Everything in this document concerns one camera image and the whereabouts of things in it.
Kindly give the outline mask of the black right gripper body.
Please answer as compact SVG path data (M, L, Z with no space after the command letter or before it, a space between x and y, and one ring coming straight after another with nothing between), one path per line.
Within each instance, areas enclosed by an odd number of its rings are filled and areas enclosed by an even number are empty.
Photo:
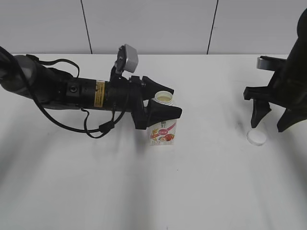
M305 113L307 111L307 70L280 69L274 72L267 86L246 87L243 97L245 100L262 100Z

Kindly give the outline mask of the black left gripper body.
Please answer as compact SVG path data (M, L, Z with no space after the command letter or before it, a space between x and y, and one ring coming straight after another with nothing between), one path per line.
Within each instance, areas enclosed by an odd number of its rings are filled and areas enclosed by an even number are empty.
M114 76L105 84L105 109L131 113L135 128L138 130L146 130L148 123L142 87L143 83L139 76L131 76L129 79Z

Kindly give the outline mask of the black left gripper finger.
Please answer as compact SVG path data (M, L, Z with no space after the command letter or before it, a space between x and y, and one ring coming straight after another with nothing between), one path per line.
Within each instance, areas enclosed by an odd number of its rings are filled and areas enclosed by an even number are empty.
M163 86L147 76L142 77L142 98L144 100L149 100L155 97L155 94L160 91L166 91L171 94L174 94L174 90Z
M179 119L181 114L180 107L161 104L150 99L146 106L146 126L150 127L159 122Z

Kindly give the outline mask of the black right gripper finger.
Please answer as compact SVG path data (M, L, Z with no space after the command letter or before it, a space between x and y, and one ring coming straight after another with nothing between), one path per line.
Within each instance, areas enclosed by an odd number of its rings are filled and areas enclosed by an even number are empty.
M301 121L304 121L306 119L307 119L306 110L286 109L277 123L278 132L284 132L286 129L288 129L292 125L299 123Z
M260 121L271 111L268 101L253 99L251 128L256 128Z

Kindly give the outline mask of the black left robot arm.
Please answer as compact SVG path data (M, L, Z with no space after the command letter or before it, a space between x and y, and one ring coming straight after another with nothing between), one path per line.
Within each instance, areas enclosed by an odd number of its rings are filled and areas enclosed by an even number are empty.
M32 99L47 115L52 110L105 110L121 115L130 113L136 129L181 117L179 107L154 100L160 91L174 90L150 78L132 75L138 65L137 50L127 44L118 49L108 81L74 77L54 68L55 61L42 61L33 55L12 55L0 51L0 84L9 92Z

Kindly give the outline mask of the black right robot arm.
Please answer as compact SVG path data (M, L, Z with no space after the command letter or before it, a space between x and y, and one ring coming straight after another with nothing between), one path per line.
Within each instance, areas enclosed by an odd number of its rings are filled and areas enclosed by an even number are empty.
M277 123L279 132L307 118L307 13L297 24L297 40L286 59L260 56L257 68L273 72L267 86L246 87L245 100L253 101L251 127L256 128L275 104L285 109Z

